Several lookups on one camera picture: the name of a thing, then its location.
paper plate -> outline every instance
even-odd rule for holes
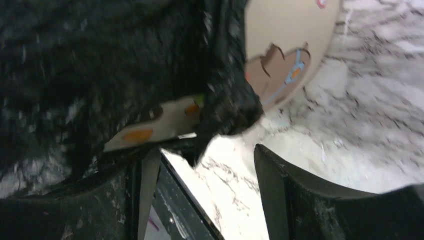
[[[313,78],[339,9],[340,0],[250,0],[245,72],[265,111],[289,101]],[[105,151],[190,134],[202,106],[202,96],[164,103],[114,136]]]

black bag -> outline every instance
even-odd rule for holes
[[[244,77],[246,0],[0,0],[0,198],[81,179],[123,127],[205,94],[195,165],[262,114]]]

black trash bag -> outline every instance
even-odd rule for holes
[[[81,179],[117,132],[183,96],[205,94],[197,138],[163,146],[192,165],[250,127],[246,4],[0,0],[0,198]]]

plastic bag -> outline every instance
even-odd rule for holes
[[[0,198],[80,179],[152,106],[205,94],[195,165],[263,113],[244,76],[246,0],[0,0]]]

marble surface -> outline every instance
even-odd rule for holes
[[[253,148],[382,193],[424,182],[424,1],[345,0],[315,78],[251,131],[217,137],[195,170],[167,154],[226,239],[267,240]]]

